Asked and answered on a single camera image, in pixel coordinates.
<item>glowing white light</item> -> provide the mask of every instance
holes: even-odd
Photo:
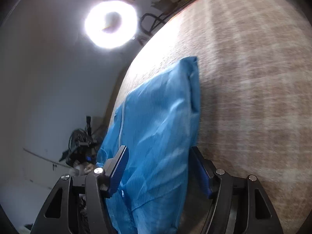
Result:
[[[105,15],[117,12],[121,16],[121,26],[116,32],[103,31]],[[121,1],[102,2],[96,5],[85,20],[85,31],[90,39],[99,47],[114,48],[130,40],[137,30],[137,15],[135,9]]]

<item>blue fabric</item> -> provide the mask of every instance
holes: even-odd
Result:
[[[188,151],[200,112],[196,57],[187,57],[128,94],[98,152],[103,166],[119,146],[129,161],[118,191],[107,199],[119,234],[175,233],[188,182]]]

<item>beige checkered fabric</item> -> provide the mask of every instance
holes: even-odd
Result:
[[[292,0],[197,0],[138,54],[115,108],[169,64],[197,56],[201,152],[231,175],[258,176],[285,234],[295,233],[312,209],[311,44]]]

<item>silver screw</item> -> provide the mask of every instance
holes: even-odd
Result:
[[[217,169],[216,173],[219,175],[223,175],[225,173],[225,171],[223,169]]]
[[[96,173],[96,174],[100,174],[100,173],[102,173],[103,172],[103,169],[102,168],[96,168],[96,169],[94,169],[94,173]]]
[[[67,180],[67,179],[69,179],[69,174],[63,174],[60,178],[62,179],[62,180]]]
[[[250,175],[250,176],[249,176],[249,179],[250,179],[251,181],[256,181],[256,180],[257,180],[257,177],[256,177],[255,175]]]

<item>folded blue cloth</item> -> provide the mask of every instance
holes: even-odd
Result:
[[[188,151],[200,112],[196,57],[187,57],[131,91],[116,110],[98,152],[102,167],[121,145],[129,161],[118,191],[106,200],[119,234],[177,231],[188,182]]]

